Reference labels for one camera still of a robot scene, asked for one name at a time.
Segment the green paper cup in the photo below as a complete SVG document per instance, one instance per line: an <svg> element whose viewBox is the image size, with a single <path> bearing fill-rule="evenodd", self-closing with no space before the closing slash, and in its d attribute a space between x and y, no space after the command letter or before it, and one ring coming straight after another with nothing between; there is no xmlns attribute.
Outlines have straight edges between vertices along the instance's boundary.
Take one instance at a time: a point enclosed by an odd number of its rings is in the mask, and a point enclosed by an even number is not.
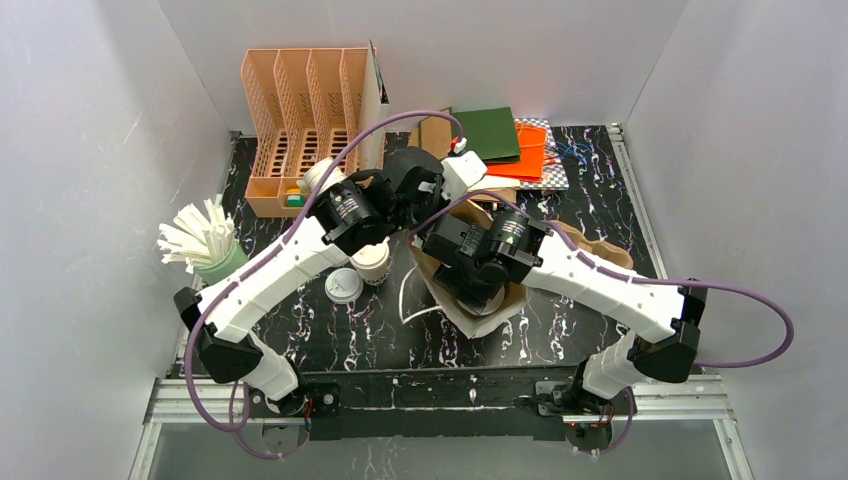
<svg viewBox="0 0 848 480"><path fill-rule="evenodd" d="M468 302L459 302L461 307L467 311L472 316L483 317L494 314L501 308L503 304L504 296L496 295L492 298L486 300L485 302L477 302L473 301L471 303Z"/></svg>

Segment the stack of paper cups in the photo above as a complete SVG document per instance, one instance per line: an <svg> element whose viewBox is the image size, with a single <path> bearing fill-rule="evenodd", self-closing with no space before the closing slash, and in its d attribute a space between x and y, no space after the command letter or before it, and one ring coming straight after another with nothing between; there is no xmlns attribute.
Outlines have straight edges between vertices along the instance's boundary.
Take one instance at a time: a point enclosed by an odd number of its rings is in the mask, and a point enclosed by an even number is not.
<svg viewBox="0 0 848 480"><path fill-rule="evenodd" d="M304 194L320 195L330 186L340 183L346 179L339 166L333 166L335 159L324 158L310 167L303 177L296 181L296 185Z"/></svg>

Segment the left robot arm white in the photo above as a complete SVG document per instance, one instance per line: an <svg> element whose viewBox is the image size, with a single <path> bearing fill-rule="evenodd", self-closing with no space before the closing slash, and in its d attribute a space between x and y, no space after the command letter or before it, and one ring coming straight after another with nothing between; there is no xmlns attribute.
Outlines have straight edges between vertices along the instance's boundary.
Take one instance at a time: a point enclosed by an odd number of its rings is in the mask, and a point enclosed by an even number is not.
<svg viewBox="0 0 848 480"><path fill-rule="evenodd" d="M302 285L394 232L417 226L480 178L464 180L457 157L438 160L417 147L396 152L382 169L345 174L342 160L328 157L307 171L306 215L265 250L203 290L184 288L175 295L189 330L185 378L193 400L199 398L195 360L215 382L240 382L269 401L300 391L292 362L260 340L254 325Z"/></svg>

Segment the tan paper bag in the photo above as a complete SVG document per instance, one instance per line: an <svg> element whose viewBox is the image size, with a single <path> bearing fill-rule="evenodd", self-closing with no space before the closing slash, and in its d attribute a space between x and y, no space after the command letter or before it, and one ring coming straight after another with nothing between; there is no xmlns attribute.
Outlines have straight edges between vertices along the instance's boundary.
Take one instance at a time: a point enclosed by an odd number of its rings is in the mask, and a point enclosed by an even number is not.
<svg viewBox="0 0 848 480"><path fill-rule="evenodd" d="M410 254L445 316L469 339L492 333L528 301L544 227L508 209L465 201L412 238Z"/></svg>

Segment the single white lid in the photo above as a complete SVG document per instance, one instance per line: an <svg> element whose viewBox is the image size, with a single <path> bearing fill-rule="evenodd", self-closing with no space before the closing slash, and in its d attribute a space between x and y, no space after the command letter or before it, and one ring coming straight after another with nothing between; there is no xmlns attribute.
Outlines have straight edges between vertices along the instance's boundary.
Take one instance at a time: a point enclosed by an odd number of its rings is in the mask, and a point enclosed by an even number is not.
<svg viewBox="0 0 848 480"><path fill-rule="evenodd" d="M366 245L350 257L351 264L357 269L367 271L386 267L390 260L388 239L374 245Z"/></svg>

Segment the cardboard two-cup carrier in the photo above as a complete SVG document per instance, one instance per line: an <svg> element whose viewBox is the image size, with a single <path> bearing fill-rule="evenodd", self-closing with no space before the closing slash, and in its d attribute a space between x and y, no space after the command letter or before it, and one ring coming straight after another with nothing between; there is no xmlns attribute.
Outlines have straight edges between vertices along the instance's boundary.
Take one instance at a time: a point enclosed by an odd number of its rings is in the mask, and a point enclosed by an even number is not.
<svg viewBox="0 0 848 480"><path fill-rule="evenodd" d="M580 249L619 267L628 270L633 269L634 262L627 250L607 241L588 240L577 228L564 222L554 220L553 223L561 227L569 239Z"/></svg>

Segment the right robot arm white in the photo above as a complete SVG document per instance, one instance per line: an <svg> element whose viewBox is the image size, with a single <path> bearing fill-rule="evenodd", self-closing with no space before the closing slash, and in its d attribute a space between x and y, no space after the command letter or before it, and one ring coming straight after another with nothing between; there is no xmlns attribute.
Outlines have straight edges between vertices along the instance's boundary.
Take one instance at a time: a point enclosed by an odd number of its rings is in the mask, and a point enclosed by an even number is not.
<svg viewBox="0 0 848 480"><path fill-rule="evenodd" d="M445 213L414 236L421 252L439 263L434 296L458 325L471 319L499 324L496 311L508 290L526 287L567 297L627 327L623 339L579 364L561 394L565 407L608 404L645 378L687 380L705 288L657 285L579 248L561 226L521 212L501 211L486 225Z"/></svg>

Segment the single paper cup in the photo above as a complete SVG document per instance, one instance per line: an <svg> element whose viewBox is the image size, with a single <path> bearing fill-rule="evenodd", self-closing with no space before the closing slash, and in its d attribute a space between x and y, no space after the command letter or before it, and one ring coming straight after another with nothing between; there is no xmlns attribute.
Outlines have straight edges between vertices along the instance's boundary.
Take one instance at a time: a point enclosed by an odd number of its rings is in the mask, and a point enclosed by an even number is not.
<svg viewBox="0 0 848 480"><path fill-rule="evenodd" d="M374 245L363 246L350 257L350 263L362 281L377 286L383 283L390 268L388 239Z"/></svg>

